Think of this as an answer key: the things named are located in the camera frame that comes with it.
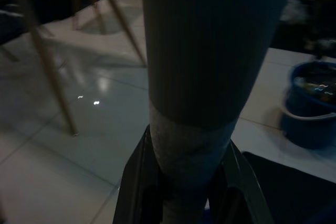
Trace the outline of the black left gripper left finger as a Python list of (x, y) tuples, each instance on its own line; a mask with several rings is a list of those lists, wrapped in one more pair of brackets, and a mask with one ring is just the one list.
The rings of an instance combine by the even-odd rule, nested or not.
[(112, 223), (160, 223), (161, 178), (148, 126), (124, 168)]

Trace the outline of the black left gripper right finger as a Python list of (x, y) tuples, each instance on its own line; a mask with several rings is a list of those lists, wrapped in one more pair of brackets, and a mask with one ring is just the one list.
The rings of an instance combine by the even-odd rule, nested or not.
[(274, 223), (251, 165), (233, 142), (209, 184), (209, 206), (215, 223)]

